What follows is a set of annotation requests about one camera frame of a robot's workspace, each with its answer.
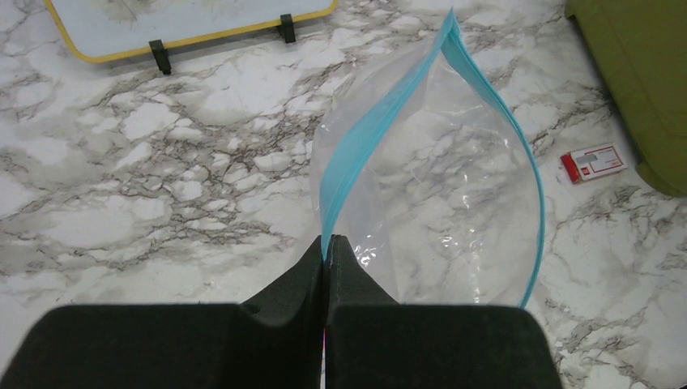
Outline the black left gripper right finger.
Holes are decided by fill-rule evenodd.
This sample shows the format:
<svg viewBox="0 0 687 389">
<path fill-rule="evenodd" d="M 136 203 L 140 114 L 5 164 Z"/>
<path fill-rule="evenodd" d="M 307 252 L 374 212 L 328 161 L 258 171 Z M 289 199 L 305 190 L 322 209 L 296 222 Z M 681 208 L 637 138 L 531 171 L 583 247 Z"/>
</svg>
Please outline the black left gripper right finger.
<svg viewBox="0 0 687 389">
<path fill-rule="evenodd" d="M 392 298 L 334 235 L 325 267 L 329 388 L 559 388 L 544 332 L 509 306 Z"/>
</svg>

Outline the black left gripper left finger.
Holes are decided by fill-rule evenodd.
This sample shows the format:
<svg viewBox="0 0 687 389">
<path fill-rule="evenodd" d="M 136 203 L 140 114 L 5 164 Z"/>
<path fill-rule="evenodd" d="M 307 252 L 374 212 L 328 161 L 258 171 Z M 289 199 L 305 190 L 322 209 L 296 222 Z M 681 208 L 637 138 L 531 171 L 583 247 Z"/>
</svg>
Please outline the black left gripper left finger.
<svg viewBox="0 0 687 389">
<path fill-rule="evenodd" d="M 4 388 L 317 388 L 325 316 L 314 241 L 242 303 L 51 310 L 11 359 Z"/>
</svg>

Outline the clear blue zip top bag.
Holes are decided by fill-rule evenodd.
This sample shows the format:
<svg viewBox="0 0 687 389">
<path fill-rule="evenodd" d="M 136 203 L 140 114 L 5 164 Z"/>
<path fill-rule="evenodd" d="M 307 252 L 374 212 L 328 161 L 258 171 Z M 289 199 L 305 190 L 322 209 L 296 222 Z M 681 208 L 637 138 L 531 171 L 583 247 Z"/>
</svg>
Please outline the clear blue zip top bag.
<svg viewBox="0 0 687 389">
<path fill-rule="evenodd" d="M 395 300 L 528 303 L 544 251 L 542 179 L 453 11 L 335 91 L 309 186 L 322 254 L 346 237 Z"/>
</svg>

